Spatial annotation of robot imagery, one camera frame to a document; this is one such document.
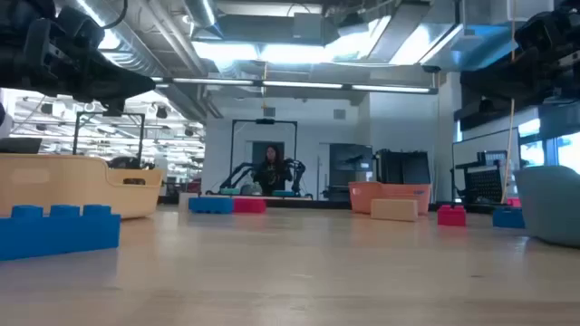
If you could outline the background station table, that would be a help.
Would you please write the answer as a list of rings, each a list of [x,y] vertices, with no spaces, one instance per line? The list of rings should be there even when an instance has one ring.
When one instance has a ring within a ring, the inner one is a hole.
[[[201,197],[229,197],[229,198],[247,198],[247,199],[264,199],[264,200],[313,201],[311,197],[267,197],[253,195],[245,196],[245,195],[220,195],[220,194],[201,195]]]

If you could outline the long ceiling light bar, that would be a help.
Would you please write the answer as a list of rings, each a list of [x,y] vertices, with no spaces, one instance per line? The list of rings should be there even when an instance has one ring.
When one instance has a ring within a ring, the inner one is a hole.
[[[272,80],[241,80],[241,79],[214,79],[214,78],[172,78],[152,77],[157,84],[196,84],[217,86],[251,86],[259,88],[297,88],[332,91],[365,91],[384,93],[408,93],[408,94],[437,94],[438,88],[413,87],[403,85],[373,85],[311,81],[272,81]]]

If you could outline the orange plastic bin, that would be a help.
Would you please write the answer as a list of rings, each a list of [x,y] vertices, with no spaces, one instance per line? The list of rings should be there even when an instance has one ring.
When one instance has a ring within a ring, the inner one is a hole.
[[[426,215],[430,204],[430,184],[401,185],[380,182],[350,182],[349,194],[352,211],[370,214],[374,199],[408,199],[417,202],[418,213]]]

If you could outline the dark screen cabinet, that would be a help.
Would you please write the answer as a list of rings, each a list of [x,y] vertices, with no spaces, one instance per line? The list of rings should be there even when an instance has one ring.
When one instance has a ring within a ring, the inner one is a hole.
[[[349,183],[366,181],[372,174],[372,148],[358,144],[333,143],[329,146],[329,174],[326,197],[333,202],[349,202]]]

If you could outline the black gantry frame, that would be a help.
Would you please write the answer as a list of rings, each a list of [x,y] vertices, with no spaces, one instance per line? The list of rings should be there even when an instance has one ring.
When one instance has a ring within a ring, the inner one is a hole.
[[[111,123],[111,126],[115,129],[128,129],[128,128],[138,128],[139,129],[139,141],[138,141],[138,150],[137,154],[134,157],[129,156],[118,156],[115,158],[106,158],[101,157],[106,161],[109,168],[128,168],[128,169],[143,169],[142,163],[142,152],[144,146],[144,138],[145,138],[145,119],[146,115],[144,113],[127,113],[121,112],[118,110],[105,110],[105,111],[77,111],[76,112],[76,119],[74,122],[74,133],[73,133],[73,141],[72,141],[72,154],[74,156],[78,155],[78,146],[80,140],[80,130],[85,125],[89,125],[91,119],[95,116],[103,116],[109,118],[120,118],[123,116],[127,116],[130,119],[133,117],[139,117],[140,122],[133,123],[133,124],[122,124],[122,123]]]

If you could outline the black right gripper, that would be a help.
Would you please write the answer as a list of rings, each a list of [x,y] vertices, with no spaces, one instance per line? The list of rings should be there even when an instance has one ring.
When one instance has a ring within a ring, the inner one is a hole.
[[[551,12],[532,16],[516,30],[521,51],[475,72],[484,96],[541,102],[544,91],[580,98],[580,0],[562,0]]]

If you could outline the person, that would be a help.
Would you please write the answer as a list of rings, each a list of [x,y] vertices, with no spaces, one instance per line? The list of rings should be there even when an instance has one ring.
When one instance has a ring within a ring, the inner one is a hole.
[[[258,166],[253,180],[261,187],[264,196],[284,191],[285,183],[293,179],[290,169],[280,156],[278,148],[268,145],[264,161]]]

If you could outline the blue toy brick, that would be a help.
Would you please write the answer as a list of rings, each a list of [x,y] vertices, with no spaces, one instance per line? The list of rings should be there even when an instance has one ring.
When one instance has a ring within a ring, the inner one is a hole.
[[[200,214],[231,214],[234,201],[230,197],[191,197],[188,209]]]
[[[525,229],[526,224],[520,207],[499,207],[492,215],[492,225],[500,228]]]
[[[106,205],[12,208],[0,218],[0,261],[112,249],[119,246],[121,216]]]

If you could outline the black background station frame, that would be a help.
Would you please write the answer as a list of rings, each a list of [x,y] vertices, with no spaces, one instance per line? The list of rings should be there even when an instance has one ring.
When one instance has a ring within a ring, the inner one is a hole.
[[[239,119],[235,119],[232,120],[231,122],[231,136],[230,136],[230,140],[231,140],[231,144],[230,144],[230,160],[229,160],[229,180],[231,181],[231,178],[237,173],[238,171],[238,167],[241,167],[242,165],[244,165],[244,167],[249,167],[248,164],[250,163],[240,163],[240,165],[237,166],[237,168],[233,169],[233,163],[234,163],[234,149],[235,149],[235,136],[237,131],[240,131],[241,129],[236,130],[236,124],[237,123],[254,123],[256,125],[267,125],[267,126],[274,126],[277,124],[289,124],[292,125],[294,127],[294,155],[291,158],[285,158],[285,164],[289,164],[290,168],[294,168],[295,166],[298,165],[298,160],[296,159],[297,156],[297,131],[298,131],[298,123],[297,121],[291,121],[291,120],[274,120],[274,119],[267,119],[267,118],[263,118],[263,119],[256,119],[256,120],[239,120]],[[305,169],[300,170],[298,172],[296,172],[296,170],[293,172],[293,185],[292,185],[292,191],[294,191],[296,193],[296,195],[298,196],[299,192],[300,192],[300,180],[302,175],[304,174]]]

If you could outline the grey-blue plastic bin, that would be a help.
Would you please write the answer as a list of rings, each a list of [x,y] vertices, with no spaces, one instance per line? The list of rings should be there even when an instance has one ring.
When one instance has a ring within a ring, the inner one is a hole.
[[[552,245],[580,248],[580,174],[564,166],[515,173],[527,232]]]

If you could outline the black pegboard cart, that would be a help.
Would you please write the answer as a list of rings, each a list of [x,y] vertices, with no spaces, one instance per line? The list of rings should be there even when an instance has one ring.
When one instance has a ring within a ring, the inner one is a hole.
[[[503,196],[503,171],[508,158],[505,150],[480,151],[476,160],[450,170],[453,198],[464,204],[499,204]],[[463,188],[456,185],[456,171],[463,174]]]

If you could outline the black cabinet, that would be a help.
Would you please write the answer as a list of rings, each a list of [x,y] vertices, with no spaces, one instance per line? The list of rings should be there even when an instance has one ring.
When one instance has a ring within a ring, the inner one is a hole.
[[[426,151],[380,149],[374,154],[374,160],[378,182],[400,185],[431,183],[429,157]]]

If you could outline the red toy brick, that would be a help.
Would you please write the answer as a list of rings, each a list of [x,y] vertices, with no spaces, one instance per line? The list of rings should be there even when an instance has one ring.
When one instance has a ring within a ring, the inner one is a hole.
[[[266,201],[262,198],[233,199],[233,212],[239,214],[263,214],[266,211]]]
[[[437,224],[444,226],[461,226],[467,225],[466,210],[464,206],[444,205],[437,211]]]

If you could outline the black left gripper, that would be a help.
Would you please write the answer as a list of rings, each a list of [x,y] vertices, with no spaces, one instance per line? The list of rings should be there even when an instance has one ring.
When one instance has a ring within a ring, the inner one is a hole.
[[[72,95],[77,101],[128,99],[156,88],[151,77],[99,51],[104,30],[53,0],[0,0],[0,88]]]

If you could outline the dark laptop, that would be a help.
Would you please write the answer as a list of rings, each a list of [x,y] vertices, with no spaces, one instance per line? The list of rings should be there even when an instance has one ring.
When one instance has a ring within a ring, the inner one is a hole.
[[[0,154],[37,154],[42,140],[35,138],[2,138],[0,139]]]

